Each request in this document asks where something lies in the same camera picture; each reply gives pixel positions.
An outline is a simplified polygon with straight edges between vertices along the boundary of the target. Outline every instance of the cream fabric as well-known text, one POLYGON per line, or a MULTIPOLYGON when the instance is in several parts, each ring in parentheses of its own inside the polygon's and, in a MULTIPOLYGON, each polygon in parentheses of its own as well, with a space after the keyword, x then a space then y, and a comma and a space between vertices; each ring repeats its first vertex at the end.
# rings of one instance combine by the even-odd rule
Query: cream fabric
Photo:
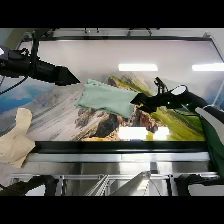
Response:
POLYGON ((27 154, 35 146, 35 142, 26 137, 31 120, 32 113, 30 110, 18 108, 16 126, 0 137, 0 162, 21 168, 27 154))

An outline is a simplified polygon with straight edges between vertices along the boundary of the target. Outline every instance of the black frame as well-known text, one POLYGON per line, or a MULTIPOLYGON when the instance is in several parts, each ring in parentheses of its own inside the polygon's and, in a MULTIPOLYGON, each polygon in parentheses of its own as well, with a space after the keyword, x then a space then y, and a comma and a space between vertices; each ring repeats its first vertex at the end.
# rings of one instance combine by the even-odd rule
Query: black frame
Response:
MULTIPOLYGON (((40 41, 57 40, 184 40, 211 41, 210 37, 177 36, 61 36, 41 37, 40 41)), ((73 142, 73 141, 36 141, 31 153, 39 154, 123 154, 123 153, 198 153, 208 152, 206 141, 128 141, 128 142, 73 142)))

